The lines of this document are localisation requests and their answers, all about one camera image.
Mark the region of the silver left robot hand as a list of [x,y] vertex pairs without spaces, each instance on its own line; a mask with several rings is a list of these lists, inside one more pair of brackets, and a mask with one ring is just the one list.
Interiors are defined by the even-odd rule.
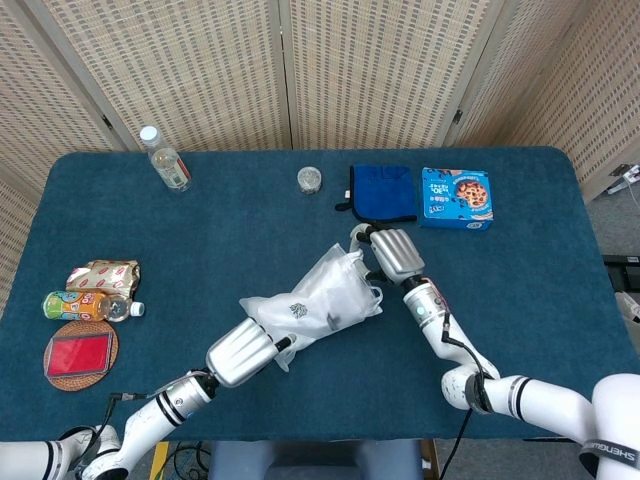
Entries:
[[235,388],[261,371],[296,340],[287,334],[274,341],[254,319],[246,318],[227,332],[206,355],[206,366],[226,388]]

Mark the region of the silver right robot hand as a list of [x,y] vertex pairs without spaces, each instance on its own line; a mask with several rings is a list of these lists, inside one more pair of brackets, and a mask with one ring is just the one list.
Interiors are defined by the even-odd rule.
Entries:
[[380,229],[361,223],[350,233],[349,252],[361,252],[362,244],[370,246],[379,265],[377,270],[371,270],[362,259],[355,262],[365,280],[389,282],[404,288],[412,288],[422,281],[425,263],[403,229]]

